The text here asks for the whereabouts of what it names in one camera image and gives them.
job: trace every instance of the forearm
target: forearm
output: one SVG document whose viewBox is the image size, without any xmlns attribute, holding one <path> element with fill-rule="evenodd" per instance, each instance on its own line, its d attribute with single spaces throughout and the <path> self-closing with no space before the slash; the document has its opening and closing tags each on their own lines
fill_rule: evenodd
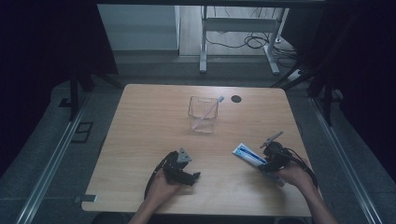
<svg viewBox="0 0 396 224">
<path fill-rule="evenodd" d="M 157 205 L 151 203 L 149 201 L 144 201 L 140 204 L 139 209 L 136 211 L 134 216 L 132 217 L 129 224 L 146 224 L 149 222 L 152 214 L 154 214 L 157 209 Z"/>
<path fill-rule="evenodd" d="M 300 191 L 305 197 L 309 211 L 316 224 L 338 223 L 314 185 L 300 188 Z"/>
</svg>

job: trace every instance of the black device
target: black device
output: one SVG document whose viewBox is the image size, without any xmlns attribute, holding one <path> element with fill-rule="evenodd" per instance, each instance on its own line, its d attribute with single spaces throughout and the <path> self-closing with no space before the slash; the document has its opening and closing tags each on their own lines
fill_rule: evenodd
<svg viewBox="0 0 396 224">
<path fill-rule="evenodd" d="M 189 164 L 189 161 L 191 161 L 191 158 L 183 148 L 181 148 L 179 152 L 172 151 L 165 158 L 163 158 L 160 164 L 158 164 L 154 169 L 148 184 L 146 185 L 145 199 L 148 196 L 151 182 L 161 168 L 163 168 L 163 172 L 165 173 L 167 180 L 192 186 L 199 178 L 201 173 L 197 172 L 192 175 L 185 173 L 183 169 Z"/>
<path fill-rule="evenodd" d="M 314 172 L 305 164 L 305 162 L 297 155 L 297 158 L 294 158 L 291 154 L 291 149 L 283 147 L 280 143 L 271 141 L 266 145 L 266 148 L 263 154 L 266 156 L 267 163 L 260 165 L 258 168 L 265 173 L 268 172 L 276 172 L 280 170 L 282 167 L 289 164 L 290 161 L 296 162 L 299 164 L 312 178 L 312 181 L 315 187 L 318 187 L 318 181 L 314 175 Z"/>
</svg>

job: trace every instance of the toothbrush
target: toothbrush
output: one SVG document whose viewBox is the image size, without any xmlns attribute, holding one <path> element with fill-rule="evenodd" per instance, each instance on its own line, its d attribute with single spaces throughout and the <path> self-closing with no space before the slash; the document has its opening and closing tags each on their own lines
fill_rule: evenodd
<svg viewBox="0 0 396 224">
<path fill-rule="evenodd" d="M 220 96 L 219 99 L 217 99 L 216 102 L 212 106 L 210 106 L 206 110 L 206 112 L 194 123 L 194 125 L 192 125 L 192 129 L 195 130 L 198 127 L 201 120 L 205 119 L 210 114 L 210 112 L 212 112 L 213 108 L 215 108 L 215 106 L 221 103 L 223 100 L 224 100 L 224 96 Z"/>
</svg>

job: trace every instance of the wooden table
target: wooden table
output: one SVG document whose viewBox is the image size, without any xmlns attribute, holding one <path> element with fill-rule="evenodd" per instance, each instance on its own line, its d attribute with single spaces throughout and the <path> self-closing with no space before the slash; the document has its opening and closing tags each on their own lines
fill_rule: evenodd
<svg viewBox="0 0 396 224">
<path fill-rule="evenodd" d="M 191 96 L 225 97 L 213 133 L 191 131 Z M 240 103 L 231 97 L 239 95 Z M 201 172 L 158 210 L 162 214 L 310 217 L 301 193 L 279 187 L 232 152 L 244 143 L 259 155 L 270 136 L 306 157 L 285 92 L 281 89 L 128 85 L 111 123 L 83 202 L 86 211 L 135 212 L 155 166 L 183 147 L 192 161 L 184 169 Z"/>
</svg>

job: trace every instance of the toothpaste tube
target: toothpaste tube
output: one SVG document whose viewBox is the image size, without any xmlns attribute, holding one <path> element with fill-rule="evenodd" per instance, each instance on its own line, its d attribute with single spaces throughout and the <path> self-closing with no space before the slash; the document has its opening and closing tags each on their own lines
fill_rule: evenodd
<svg viewBox="0 0 396 224">
<path fill-rule="evenodd" d="M 264 164 L 267 163 L 265 159 L 261 158 L 254 151 L 252 151 L 250 148 L 245 146 L 243 143 L 239 144 L 239 146 L 233 151 L 233 154 L 244 161 L 248 161 L 250 164 L 252 164 L 258 169 L 260 169 L 260 166 L 263 166 Z M 282 178 L 277 177 L 272 173 L 267 173 L 267 175 L 273 178 L 279 186 L 283 186 L 285 184 L 285 181 Z"/>
</svg>

